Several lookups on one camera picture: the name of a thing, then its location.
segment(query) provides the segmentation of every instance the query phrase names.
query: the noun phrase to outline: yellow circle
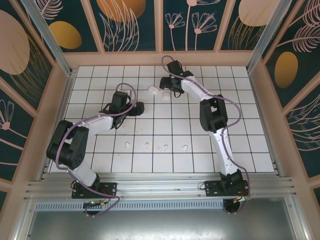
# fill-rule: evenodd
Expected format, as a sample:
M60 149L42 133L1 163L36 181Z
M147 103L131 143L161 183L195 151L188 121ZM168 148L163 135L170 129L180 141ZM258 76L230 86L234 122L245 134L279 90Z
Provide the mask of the yellow circle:
M282 53L275 64L274 78L280 88L287 88L295 79L298 71L298 59L292 52Z
M0 69L11 75L21 74L29 63L28 35L10 14L0 10Z
M125 17L126 11L131 9L139 18L146 9L146 0L96 0L101 11L110 19L117 22L129 22L131 17Z
M82 43L78 30L65 21L55 21L49 26L59 46L65 49L76 49Z
M267 25L279 0L241 0L239 18L247 26Z

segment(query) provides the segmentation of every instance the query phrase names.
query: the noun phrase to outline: table surface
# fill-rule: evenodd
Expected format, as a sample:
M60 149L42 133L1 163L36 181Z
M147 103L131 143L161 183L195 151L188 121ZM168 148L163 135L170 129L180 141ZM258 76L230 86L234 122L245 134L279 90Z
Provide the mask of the table surface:
M187 66L207 90L236 102L241 121L228 130L234 160L251 173L274 172L253 90L244 66ZM219 160L199 121L199 104L187 93L164 99L159 88L168 74L162 66L80 66L64 118L71 122L92 117L112 100L119 83L131 84L141 116L128 117L117 130L88 139L85 161L96 173L218 173ZM228 124L238 111L226 102ZM49 172L59 172L50 163Z

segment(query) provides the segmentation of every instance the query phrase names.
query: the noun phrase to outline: enclosure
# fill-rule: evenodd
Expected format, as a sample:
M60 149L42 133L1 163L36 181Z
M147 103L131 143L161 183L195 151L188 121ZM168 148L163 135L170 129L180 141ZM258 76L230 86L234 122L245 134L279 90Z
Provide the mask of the enclosure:
M319 16L319 0L1 1L0 239L320 239ZM227 133L251 200L237 215L202 189L221 179L219 150L199 101L159 89L166 55L241 110ZM88 138L84 162L120 201L86 218L91 200L46 150L121 83L144 113Z

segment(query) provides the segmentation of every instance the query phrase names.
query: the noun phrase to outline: purple cable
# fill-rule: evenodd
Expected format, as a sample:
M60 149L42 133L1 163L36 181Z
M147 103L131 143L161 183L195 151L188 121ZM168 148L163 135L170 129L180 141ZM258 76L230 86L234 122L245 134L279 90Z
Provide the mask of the purple cable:
M108 207L106 210L101 211L101 212L97 213L96 215L91 216L92 218L94 218L94 217L99 217L99 216L105 214L106 212L108 212L111 208L113 208L113 207L120 201L120 197L119 197L119 196L114 196L114 195L109 195L109 194L104 194L104 193L102 193L102 192L95 191L95 190L91 189L90 187L88 187L87 185L85 185L83 182L79 181L79 179L78 179L77 177L75 177L75 176L69 171L68 168L66 168L66 167L60 167L60 166L59 166L59 156L60 156L61 149L62 149L62 147L63 147L63 145L64 145L64 143L65 143L65 140L67 139L68 135L69 135L69 134L71 133L71 131L72 131L74 128L76 128L77 126L81 126L81 125L83 125L83 124L85 124L85 123L87 123L88 121L91 121L91 120L99 119L100 117L118 117L118 116L121 116L121 115L123 115L123 114L128 113L128 112L134 107L134 105L137 103L137 92L135 91L135 89L134 89L133 86L131 86L130 84L125 83L125 82L118 84L118 85L116 86L115 90L118 91L118 88L119 88L121 85L127 85L127 86L129 86L129 87L133 90L133 94L134 94L133 104L132 104L127 110L125 110L125 111L123 111L123 112L114 113L114 114L104 114L104 113L103 113L103 114L98 114L98 115L96 115L96 116L89 117L89 118L87 118L87 119L85 119L85 120L83 120L83 121L80 121L80 122L74 124L72 127L70 127L70 128L68 129L68 131L67 131L67 132L65 133L65 135L63 136L63 138L62 138L62 140L61 140L61 143L60 143L60 145L59 145L59 148L58 148L58 150L57 150L57 152L56 152L55 165L56 165L56 168L57 168L57 169L59 169L59 170L65 170L77 183L81 184L84 188L86 188L87 190L93 192L94 194L98 194L98 195L101 195L101 196L104 196L104 197L107 197L107 198L111 198L111 199L114 199L114 198L117 199L117 201L115 201L115 202L114 202L110 207ZM88 207L84 210L84 212L85 212L85 214L86 214L87 217L88 217L88 216L90 216L90 215L88 215L87 209L88 209Z
M162 57L162 59L161 59L162 67L163 67L163 69L164 69L168 74L170 74L171 76L174 76L174 77L176 77L176 78L179 78L179 79L182 79L182 80L186 80L186 81L188 81L188 82L191 82L191 83L195 84L195 85L196 85L198 88L200 88L201 91L202 91L204 94L206 94L207 96L210 96L210 97L213 97L213 98L216 98L216 99L221 99L221 100L227 101L227 102L233 104L233 105L236 107L236 109L239 111L239 117L238 117L238 119L237 119L235 122L231 123L230 125L227 125L224 129L222 129L222 132L221 132L221 135L222 135L222 136L224 135L224 132L225 132L226 129L228 129L229 127L232 127L232 126L236 125L238 122L240 122L240 120L241 120L241 115L242 115L242 111L241 111L240 107L239 107L234 101L232 101L232 100L230 100L230 99L227 99L227 98L225 98L225 97L217 96L217 95L214 95L214 94L210 93L210 92L207 91L203 86L201 86L197 81L194 81L194 80L191 80L191 79L189 79L189 78L187 78L187 77L183 77L183 76L176 75L176 74L173 74L173 73L169 72L169 70L166 69L166 66L165 66L165 64L164 64L164 59L165 59L165 58L170 58L172 61L174 61L174 58L173 58L172 56L169 56L169 55L164 55L164 56ZM231 156L230 156L230 154L229 154L229 152L228 152L228 149L227 149L227 146L226 146L225 138L224 138L224 137L222 137L222 145L223 145L223 148L224 148L224 150L225 150L225 153L226 153L228 159L229 159L234 165L236 165L238 168L244 170L245 175L246 175L246 178L247 178L247 182L248 182L248 195L250 196L250 180L249 180L249 174L248 174L247 169L246 169L245 167L240 166L239 164L237 164L237 163L231 158Z

